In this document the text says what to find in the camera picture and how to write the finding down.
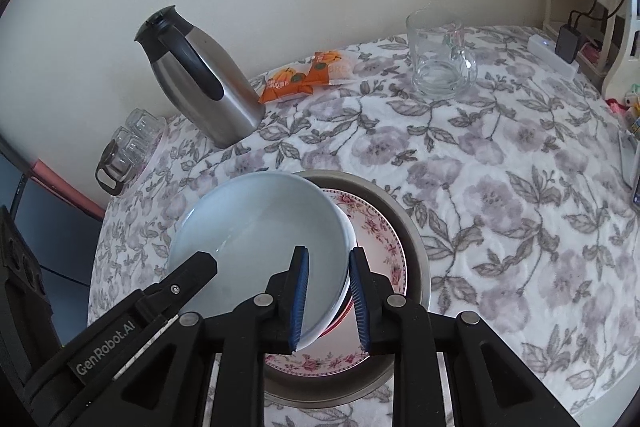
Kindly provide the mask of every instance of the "table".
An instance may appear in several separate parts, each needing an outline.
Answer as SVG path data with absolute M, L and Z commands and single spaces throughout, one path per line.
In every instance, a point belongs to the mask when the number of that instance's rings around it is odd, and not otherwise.
M 184 117 L 154 175 L 112 198 L 95 256 L 91 323 L 161 280 L 176 223 L 225 180 L 265 169 L 337 169 L 377 183 L 421 231 L 431 311 L 472 309 L 571 413 L 640 356 L 638 218 L 620 177 L 619 126 L 581 74 L 527 52 L 532 28 L 470 28 L 475 86 L 425 101 L 404 36 L 348 46 L 353 84 L 270 103 L 260 129 L 217 150 Z M 255 78 L 264 83 L 264 75 Z M 392 383 L 343 407 L 265 403 L 266 425 L 391 425 Z

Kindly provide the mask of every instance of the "metal basin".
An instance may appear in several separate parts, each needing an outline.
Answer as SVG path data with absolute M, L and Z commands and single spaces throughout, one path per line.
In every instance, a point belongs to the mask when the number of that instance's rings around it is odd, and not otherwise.
M 406 295 L 426 309 L 431 295 L 429 262 L 414 222 L 404 208 L 384 190 L 363 178 L 338 171 L 302 171 L 299 176 L 321 188 L 344 190 L 375 206 L 394 227 L 407 265 Z M 336 407 L 377 389 L 394 373 L 394 357 L 369 357 L 355 367 L 328 377 L 296 377 L 264 366 L 264 392 L 279 404 L 300 409 Z

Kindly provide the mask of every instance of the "orange snack package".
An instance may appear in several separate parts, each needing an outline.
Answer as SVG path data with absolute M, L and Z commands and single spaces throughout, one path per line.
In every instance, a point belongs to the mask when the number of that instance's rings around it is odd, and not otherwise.
M 314 92 L 313 86 L 339 86 L 353 82 L 358 54 L 347 51 L 316 52 L 311 64 L 290 64 L 273 71 L 267 79 L 260 102 L 290 100 Z

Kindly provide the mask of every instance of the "pink plate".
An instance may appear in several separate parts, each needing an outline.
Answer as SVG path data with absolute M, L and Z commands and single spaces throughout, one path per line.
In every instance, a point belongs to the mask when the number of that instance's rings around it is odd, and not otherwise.
M 373 272 L 386 275 L 396 293 L 406 294 L 406 261 L 402 245 L 386 217 L 372 204 L 353 194 L 332 188 L 324 192 L 351 221 L 358 246 L 363 247 Z M 351 303 L 342 320 L 337 320 L 322 336 L 292 355 L 267 355 L 265 362 L 297 377 L 327 377 L 346 371 L 369 355 L 360 347 L 356 315 Z

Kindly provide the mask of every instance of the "white bowl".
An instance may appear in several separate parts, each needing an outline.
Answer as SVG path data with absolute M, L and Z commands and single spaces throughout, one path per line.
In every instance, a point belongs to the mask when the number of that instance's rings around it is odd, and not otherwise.
M 210 253 L 218 274 L 182 309 L 210 317 L 264 292 L 269 277 L 289 268 L 296 245 L 309 251 L 309 279 L 298 349 L 329 325 L 348 288 L 355 232 L 313 183 L 284 172 L 252 172 L 206 194 L 182 219 L 168 269 L 194 252 Z

